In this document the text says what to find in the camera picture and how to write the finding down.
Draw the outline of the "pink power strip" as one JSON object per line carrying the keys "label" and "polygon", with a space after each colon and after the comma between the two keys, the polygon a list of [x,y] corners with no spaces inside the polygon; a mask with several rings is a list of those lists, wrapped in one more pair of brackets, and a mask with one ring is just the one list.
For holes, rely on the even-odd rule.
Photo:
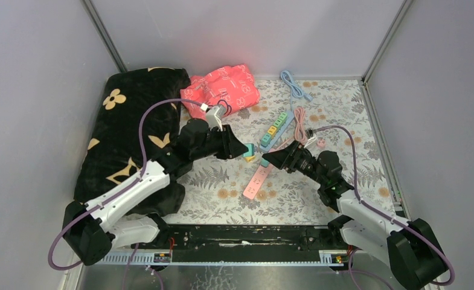
{"label": "pink power strip", "polygon": [[[269,152],[273,152],[273,151],[276,151],[276,150],[279,150],[279,149],[282,149],[284,147],[286,147],[291,141],[293,141],[293,137],[290,137],[290,138],[287,138],[285,139],[281,144],[277,145],[277,143],[274,145],[273,149]],[[323,140],[322,138],[318,138],[317,141],[313,144],[317,144],[317,146],[320,148],[320,149],[324,149],[325,148],[325,140]],[[250,182],[248,183],[248,185],[245,187],[244,191],[243,191],[243,196],[248,198],[248,199],[254,199],[258,192],[260,191],[262,185],[264,184],[268,174],[270,174],[272,170],[272,166],[271,165],[268,165],[267,168],[259,165],[257,171],[254,173],[254,175],[252,176]]]}

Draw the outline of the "green plug cube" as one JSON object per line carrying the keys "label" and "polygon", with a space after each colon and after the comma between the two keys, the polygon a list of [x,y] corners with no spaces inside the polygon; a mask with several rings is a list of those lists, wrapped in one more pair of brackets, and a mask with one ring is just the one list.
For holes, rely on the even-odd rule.
{"label": "green plug cube", "polygon": [[273,125],[276,127],[276,128],[281,128],[284,124],[284,120],[276,120]]}
{"label": "green plug cube", "polygon": [[288,118],[287,112],[282,112],[282,113],[280,114],[280,116],[278,117],[277,120],[284,120],[284,121],[286,121],[287,118]]}

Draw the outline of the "blue power strip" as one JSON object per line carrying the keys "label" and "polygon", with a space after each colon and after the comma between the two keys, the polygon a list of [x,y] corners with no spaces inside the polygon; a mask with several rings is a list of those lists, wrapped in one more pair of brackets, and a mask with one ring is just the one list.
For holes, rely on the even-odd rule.
{"label": "blue power strip", "polygon": [[293,75],[288,70],[283,70],[280,73],[280,79],[290,89],[290,110],[282,112],[260,139],[259,149],[262,153],[269,152],[273,149],[276,142],[281,138],[282,134],[287,131],[292,122],[295,122],[294,140],[299,141],[303,145],[309,145],[316,140],[316,134],[313,130],[304,128],[305,110],[302,107],[293,108],[293,101],[295,99],[303,98],[308,102],[312,102],[313,96],[305,92],[300,85],[297,84],[293,79]]}

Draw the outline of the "teal plug cube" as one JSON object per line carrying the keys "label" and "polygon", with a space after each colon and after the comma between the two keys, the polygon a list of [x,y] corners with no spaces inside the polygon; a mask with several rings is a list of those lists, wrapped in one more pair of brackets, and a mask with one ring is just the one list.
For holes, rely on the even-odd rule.
{"label": "teal plug cube", "polygon": [[260,161],[260,165],[267,168],[268,165],[269,165],[269,161],[267,161],[266,159],[262,158],[261,161]]}
{"label": "teal plug cube", "polygon": [[243,157],[252,157],[255,155],[255,146],[252,143],[246,143],[245,144],[247,151],[243,154]]}
{"label": "teal plug cube", "polygon": [[272,139],[272,136],[269,133],[266,133],[260,139],[260,145],[263,146],[263,147],[267,147],[270,144],[271,139]]}

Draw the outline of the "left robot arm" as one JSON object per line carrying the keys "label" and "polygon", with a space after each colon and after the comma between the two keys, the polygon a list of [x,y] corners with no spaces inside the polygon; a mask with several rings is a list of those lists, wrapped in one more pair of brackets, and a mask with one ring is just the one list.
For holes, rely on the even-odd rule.
{"label": "left robot arm", "polygon": [[156,221],[150,217],[137,221],[121,218],[189,172],[196,160],[209,156],[231,160],[247,151],[230,125],[210,128],[202,119],[191,119],[174,142],[153,155],[120,185],[83,204],[77,201],[68,204],[60,235],[86,266],[99,262],[113,248],[136,243],[161,248],[167,243],[168,233]]}

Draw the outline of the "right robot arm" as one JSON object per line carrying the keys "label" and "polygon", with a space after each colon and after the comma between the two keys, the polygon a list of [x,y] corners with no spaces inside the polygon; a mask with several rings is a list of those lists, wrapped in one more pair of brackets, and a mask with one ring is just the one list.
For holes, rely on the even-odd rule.
{"label": "right robot arm", "polygon": [[364,198],[342,177],[338,154],[325,150],[317,157],[294,141],[263,158],[288,173],[300,172],[319,184],[322,203],[340,213],[328,227],[327,241],[341,249],[347,244],[379,259],[405,289],[422,289],[449,270],[431,226],[388,214]]}

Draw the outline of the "green plug cube bottom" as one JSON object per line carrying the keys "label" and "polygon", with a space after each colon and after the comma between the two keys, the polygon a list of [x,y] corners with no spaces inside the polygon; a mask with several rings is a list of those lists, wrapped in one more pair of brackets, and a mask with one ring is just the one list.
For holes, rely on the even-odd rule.
{"label": "green plug cube bottom", "polygon": [[282,112],[282,113],[280,114],[280,116],[278,117],[277,120],[284,120],[284,121],[286,121],[287,118],[288,118],[287,112]]}

